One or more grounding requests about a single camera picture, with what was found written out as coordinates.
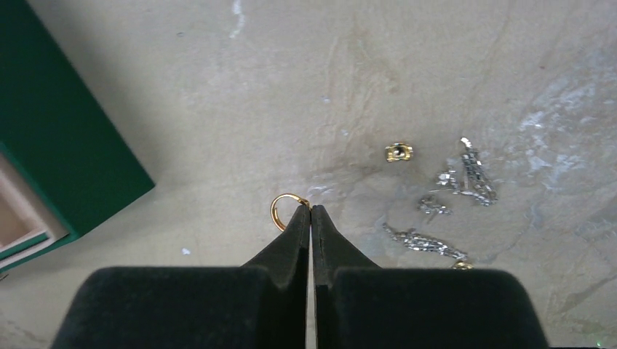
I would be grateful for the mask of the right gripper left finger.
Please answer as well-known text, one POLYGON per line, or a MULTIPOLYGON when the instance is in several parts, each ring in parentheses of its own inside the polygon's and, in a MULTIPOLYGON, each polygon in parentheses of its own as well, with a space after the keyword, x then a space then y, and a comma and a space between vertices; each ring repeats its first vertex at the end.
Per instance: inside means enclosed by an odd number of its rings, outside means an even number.
POLYGON ((304 348, 311 213, 239 267, 109 267, 81 285, 54 348, 304 348))

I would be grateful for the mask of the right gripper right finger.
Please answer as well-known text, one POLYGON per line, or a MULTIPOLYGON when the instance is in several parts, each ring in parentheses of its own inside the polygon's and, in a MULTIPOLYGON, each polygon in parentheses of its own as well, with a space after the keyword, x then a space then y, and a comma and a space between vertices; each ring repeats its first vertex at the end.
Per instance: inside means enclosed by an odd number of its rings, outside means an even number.
POLYGON ((311 211, 319 348, 547 348, 521 283, 501 270, 381 268, 311 211))

